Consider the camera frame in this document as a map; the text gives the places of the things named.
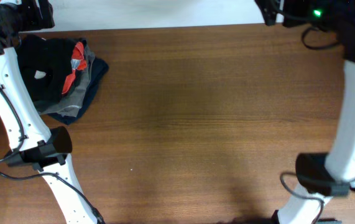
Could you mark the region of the black t-shirt with logo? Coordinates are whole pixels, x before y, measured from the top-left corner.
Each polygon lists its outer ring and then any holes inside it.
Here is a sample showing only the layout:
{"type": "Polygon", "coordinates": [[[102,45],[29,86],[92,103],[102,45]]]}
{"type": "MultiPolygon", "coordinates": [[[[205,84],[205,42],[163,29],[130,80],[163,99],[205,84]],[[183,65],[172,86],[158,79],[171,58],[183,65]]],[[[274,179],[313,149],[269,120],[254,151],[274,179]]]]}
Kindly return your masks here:
{"type": "Polygon", "coordinates": [[[76,39],[43,39],[27,35],[16,49],[19,70],[32,101],[58,103],[68,75],[73,73],[74,50],[84,49],[76,39]]]}

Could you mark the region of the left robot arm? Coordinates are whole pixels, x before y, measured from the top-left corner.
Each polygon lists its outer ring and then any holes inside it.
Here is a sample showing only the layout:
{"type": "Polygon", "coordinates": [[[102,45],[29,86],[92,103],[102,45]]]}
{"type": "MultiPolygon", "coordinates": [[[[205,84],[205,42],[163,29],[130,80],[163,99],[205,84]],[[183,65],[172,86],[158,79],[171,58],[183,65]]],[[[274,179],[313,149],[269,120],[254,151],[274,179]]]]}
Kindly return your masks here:
{"type": "MultiPolygon", "coordinates": [[[[100,212],[84,196],[73,168],[71,137],[66,128],[49,129],[29,96],[17,62],[19,34],[53,28],[48,1],[0,1],[0,118],[9,152],[0,164],[32,166],[53,192],[67,223],[103,223],[100,212]]],[[[7,175],[0,171],[0,176],[7,175]]]]}

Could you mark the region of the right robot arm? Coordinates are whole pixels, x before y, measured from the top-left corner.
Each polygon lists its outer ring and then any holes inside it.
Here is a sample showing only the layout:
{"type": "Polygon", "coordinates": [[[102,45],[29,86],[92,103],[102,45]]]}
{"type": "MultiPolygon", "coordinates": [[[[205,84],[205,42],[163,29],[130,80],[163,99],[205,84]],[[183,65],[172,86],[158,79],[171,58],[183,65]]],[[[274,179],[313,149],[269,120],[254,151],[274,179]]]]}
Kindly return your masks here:
{"type": "Polygon", "coordinates": [[[291,28],[334,32],[344,48],[344,96],[333,148],[327,153],[301,153],[293,176],[297,186],[269,223],[321,223],[326,204],[355,192],[355,1],[256,0],[264,22],[272,26],[278,15],[291,28]]]}

